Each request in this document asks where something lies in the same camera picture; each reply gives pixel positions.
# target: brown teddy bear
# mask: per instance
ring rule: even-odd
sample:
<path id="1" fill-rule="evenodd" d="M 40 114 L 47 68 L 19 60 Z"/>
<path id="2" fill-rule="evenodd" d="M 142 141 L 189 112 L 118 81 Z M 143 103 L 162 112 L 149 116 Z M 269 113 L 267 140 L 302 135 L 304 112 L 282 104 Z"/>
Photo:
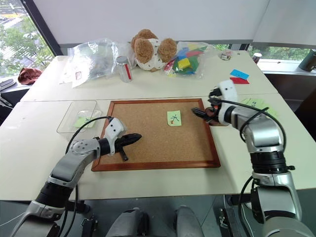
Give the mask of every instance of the brown teddy bear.
<path id="1" fill-rule="evenodd" d="M 157 71 L 164 67 L 177 53 L 173 39 L 159 40 L 148 29 L 143 29 L 131 41 L 138 66 L 147 71 Z"/>

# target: teddy bear ear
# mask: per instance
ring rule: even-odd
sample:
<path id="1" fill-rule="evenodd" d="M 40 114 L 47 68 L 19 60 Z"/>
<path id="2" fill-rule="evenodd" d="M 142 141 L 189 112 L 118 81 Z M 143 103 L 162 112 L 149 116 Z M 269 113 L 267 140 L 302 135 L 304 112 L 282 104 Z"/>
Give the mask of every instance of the teddy bear ear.
<path id="1" fill-rule="evenodd" d="M 136 39 L 134 44 L 135 57 L 141 63 L 147 63 L 154 54 L 153 45 L 148 39 Z"/>
<path id="2" fill-rule="evenodd" d="M 130 42 L 130 46 L 132 47 L 133 51 L 135 52 L 135 41 L 138 39 L 138 34 L 135 35 L 133 38 L 132 38 L 132 41 Z"/>
<path id="3" fill-rule="evenodd" d="M 130 45 L 131 45 L 134 52 L 135 52 L 135 41 L 137 39 L 158 39 L 158 37 L 150 30 L 142 29 L 140 32 L 138 32 L 137 35 L 135 35 L 132 38 L 132 41 L 130 42 Z"/>
<path id="4" fill-rule="evenodd" d="M 140 32 L 138 32 L 138 36 L 139 38 L 143 39 L 158 39 L 158 37 L 148 29 L 142 29 Z"/>
<path id="5" fill-rule="evenodd" d="M 169 62 L 177 53 L 177 44 L 173 39 L 164 39 L 158 48 L 160 58 L 164 63 Z"/>

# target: blue sticky note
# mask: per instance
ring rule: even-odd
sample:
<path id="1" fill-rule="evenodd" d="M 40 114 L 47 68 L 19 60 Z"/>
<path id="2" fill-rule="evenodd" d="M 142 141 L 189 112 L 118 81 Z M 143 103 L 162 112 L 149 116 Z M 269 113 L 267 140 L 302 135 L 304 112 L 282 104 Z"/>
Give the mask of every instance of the blue sticky note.
<path id="1" fill-rule="evenodd" d="M 247 78 L 249 77 L 248 74 L 243 73 L 243 72 L 241 72 L 241 71 L 238 71 L 238 70 L 236 70 L 236 69 L 234 69 L 234 70 L 231 72 L 231 75 L 232 75 L 232 76 L 235 76 L 235 77 L 238 77 L 238 78 L 242 78 L 242 79 L 244 79 L 244 80 L 247 80 Z"/>
<path id="2" fill-rule="evenodd" d="M 179 60 L 179 61 L 180 61 L 181 59 L 184 59 L 184 58 L 186 58 L 186 55 L 182 55 L 182 54 L 181 54 L 181 55 L 178 56 L 178 60 Z"/>
<path id="3" fill-rule="evenodd" d="M 185 48 L 182 48 L 178 53 L 177 55 L 184 55 L 186 56 L 186 53 L 189 52 L 189 48 L 188 47 L 185 47 Z"/>

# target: corkboard with wooden frame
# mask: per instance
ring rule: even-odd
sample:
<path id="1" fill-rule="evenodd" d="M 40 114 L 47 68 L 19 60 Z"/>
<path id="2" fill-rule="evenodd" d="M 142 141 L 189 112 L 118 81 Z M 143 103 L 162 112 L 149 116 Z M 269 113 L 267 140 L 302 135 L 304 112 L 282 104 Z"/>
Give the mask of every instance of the corkboard with wooden frame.
<path id="1" fill-rule="evenodd" d="M 142 138 L 124 147 L 129 157 L 123 161 L 116 153 L 101 156 L 92 171 L 213 168 L 220 167 L 209 125 L 195 116 L 191 108 L 204 110 L 202 99 L 111 101 L 108 116 L 120 119 L 127 133 Z M 167 124 L 167 111 L 181 113 L 181 126 Z M 101 137 L 104 137 L 106 120 Z"/>

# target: plastic bag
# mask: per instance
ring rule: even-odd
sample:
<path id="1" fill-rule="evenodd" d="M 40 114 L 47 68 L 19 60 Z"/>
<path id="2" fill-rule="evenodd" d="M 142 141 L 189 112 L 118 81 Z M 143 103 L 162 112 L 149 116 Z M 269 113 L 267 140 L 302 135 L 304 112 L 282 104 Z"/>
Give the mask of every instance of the plastic bag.
<path id="1" fill-rule="evenodd" d="M 177 55 L 164 67 L 170 77 L 203 76 L 205 57 L 217 55 L 214 46 L 203 42 L 178 42 Z"/>
<path id="2" fill-rule="evenodd" d="M 116 58 L 126 56 L 131 68 L 136 66 L 134 52 L 127 42 L 110 39 L 89 41 L 68 49 L 70 56 L 61 83 L 73 82 L 73 87 L 88 80 L 117 73 Z"/>

